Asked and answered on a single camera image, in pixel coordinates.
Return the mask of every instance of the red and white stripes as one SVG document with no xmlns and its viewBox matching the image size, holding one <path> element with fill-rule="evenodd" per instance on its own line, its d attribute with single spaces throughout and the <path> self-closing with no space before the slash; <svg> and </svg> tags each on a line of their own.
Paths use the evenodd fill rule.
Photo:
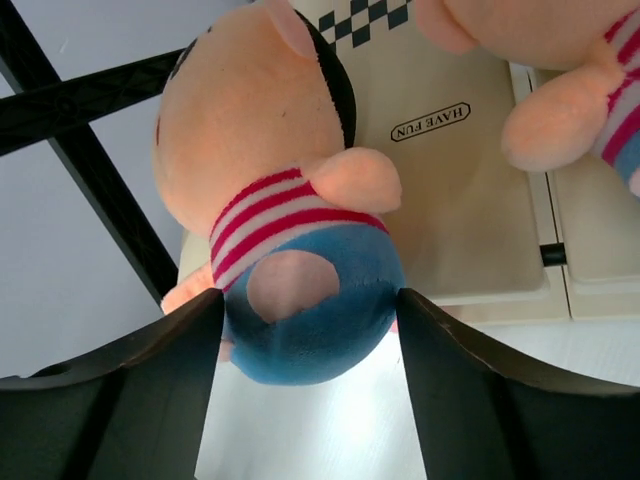
<svg viewBox="0 0 640 480">
<path fill-rule="evenodd" d="M 211 231 L 216 288 L 227 291 L 247 268 L 295 237 L 357 223 L 386 231 L 374 215 L 343 210 L 322 200 L 299 168 L 262 178 L 227 205 Z"/>
<path fill-rule="evenodd" d="M 609 118 L 593 151 L 609 165 L 640 125 L 640 9 L 616 22 L 605 39 L 617 52 L 627 77 L 609 97 Z"/>
</svg>

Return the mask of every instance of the plush toy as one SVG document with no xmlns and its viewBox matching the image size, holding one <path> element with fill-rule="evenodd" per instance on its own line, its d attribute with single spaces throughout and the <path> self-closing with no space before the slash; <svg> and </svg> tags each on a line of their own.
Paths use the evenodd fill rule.
<svg viewBox="0 0 640 480">
<path fill-rule="evenodd" d="M 218 19 L 167 82 L 156 183 L 211 261 L 162 306 L 221 289 L 221 352 L 260 383 L 330 380 L 395 319 L 404 275 L 379 215 L 400 206 L 400 181 L 354 137 L 347 74 L 286 0 Z"/>
<path fill-rule="evenodd" d="M 416 0 L 424 35 L 510 62 L 567 73 L 508 118 L 503 149 L 541 171 L 591 152 L 640 196 L 640 0 Z"/>
</svg>

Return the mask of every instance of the checkered pattern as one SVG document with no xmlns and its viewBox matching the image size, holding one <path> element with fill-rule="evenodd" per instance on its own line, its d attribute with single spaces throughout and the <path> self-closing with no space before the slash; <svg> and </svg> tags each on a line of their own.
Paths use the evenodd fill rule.
<svg viewBox="0 0 640 480">
<path fill-rule="evenodd" d="M 318 29 L 336 51 L 337 44 L 348 41 L 357 48 L 371 40 L 371 24 L 386 21 L 389 30 L 409 21 L 408 4 L 412 0 L 350 0 L 350 14 L 336 18 L 332 10 L 318 20 Z"/>
</svg>

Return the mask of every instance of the doll arm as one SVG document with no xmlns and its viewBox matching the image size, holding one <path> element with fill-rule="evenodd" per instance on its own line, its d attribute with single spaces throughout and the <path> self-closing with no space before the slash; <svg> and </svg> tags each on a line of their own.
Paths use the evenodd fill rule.
<svg viewBox="0 0 640 480">
<path fill-rule="evenodd" d="M 523 170 L 567 165 L 587 153 L 604 127 L 610 76 L 585 65 L 551 80 L 516 105 L 507 119 L 502 148 Z"/>
<path fill-rule="evenodd" d="M 302 174 L 325 201 L 372 214 L 400 207 L 402 186 L 391 162 L 368 148 L 350 148 L 331 158 L 309 162 Z"/>
<path fill-rule="evenodd" d="M 162 299 L 160 307 L 165 315 L 169 314 L 213 286 L 211 263 L 207 262 L 172 288 Z"/>
</svg>

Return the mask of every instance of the black plastic piece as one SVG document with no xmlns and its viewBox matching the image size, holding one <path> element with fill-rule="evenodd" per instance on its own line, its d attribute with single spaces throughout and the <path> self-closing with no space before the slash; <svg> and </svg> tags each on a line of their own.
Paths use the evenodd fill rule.
<svg viewBox="0 0 640 480">
<path fill-rule="evenodd" d="M 640 389 L 529 357 L 398 297 L 409 395 L 429 480 L 632 480 Z"/>
<path fill-rule="evenodd" d="M 542 264 L 545 267 L 557 267 L 567 264 L 567 254 L 564 243 L 541 245 L 540 255 L 542 255 Z"/>
<path fill-rule="evenodd" d="M 60 77 L 9 0 L 0 0 L 0 19 L 0 71 L 12 88 L 16 92 L 33 91 L 60 83 Z M 73 81 L 47 90 L 49 97 L 43 94 L 46 101 L 41 110 L 38 110 L 35 103 L 27 102 L 27 97 L 15 96 L 3 100 L 3 109 L 0 111 L 0 132 L 3 132 L 0 143 L 5 152 L 15 150 L 10 147 L 14 142 L 24 146 L 25 135 L 28 136 L 28 133 L 23 131 L 18 134 L 17 130 L 11 130 L 22 121 L 33 126 L 33 138 L 42 138 L 47 129 L 51 133 L 60 126 L 73 126 L 66 133 L 50 139 L 49 143 L 156 302 L 160 302 L 175 286 L 178 269 L 93 130 L 88 125 L 81 124 L 91 116 L 97 118 L 95 115 L 98 110 L 100 115 L 106 115 L 113 111 L 110 108 L 123 108 L 135 103 L 136 99 L 142 100 L 160 93 L 163 79 L 168 77 L 172 68 L 171 55 L 177 57 L 175 52 L 166 57 L 156 57 L 152 62 L 155 65 L 153 68 L 140 62 L 137 66 L 133 64 L 134 66 L 118 67 L 115 71 L 119 73 L 115 76 L 110 73 L 114 70 L 90 76 L 91 89 L 102 85 L 112 94 L 103 105 L 93 102 L 105 92 L 104 89 L 94 96 L 89 92 L 91 89 L 84 90 L 80 84 L 69 87 L 69 92 L 76 92 L 73 102 L 83 98 L 87 100 L 86 105 L 84 100 L 80 102 L 84 106 L 78 107 L 77 114 L 81 118 L 77 120 L 56 120 L 56 114 L 51 114 L 52 105 L 65 111 L 70 109 L 69 112 L 72 113 L 74 103 L 69 101 L 71 97 L 60 100 L 54 94 L 57 88 L 73 86 Z M 101 83 L 103 81 L 99 79 L 103 77 L 111 80 Z M 116 87 L 114 83 L 117 83 L 118 78 L 123 83 Z M 116 99 L 118 92 L 126 93 L 126 98 Z M 16 102 L 17 106 L 12 107 L 12 102 Z M 39 123 L 44 117 L 35 119 L 34 111 L 39 114 L 48 112 L 45 115 L 47 120 Z"/>
<path fill-rule="evenodd" d="M 192 480 L 223 318 L 208 290 L 91 353 L 0 379 L 0 478 Z"/>
<path fill-rule="evenodd" d="M 0 155 L 83 127 L 160 94 L 180 52 L 0 99 Z"/>
</svg>

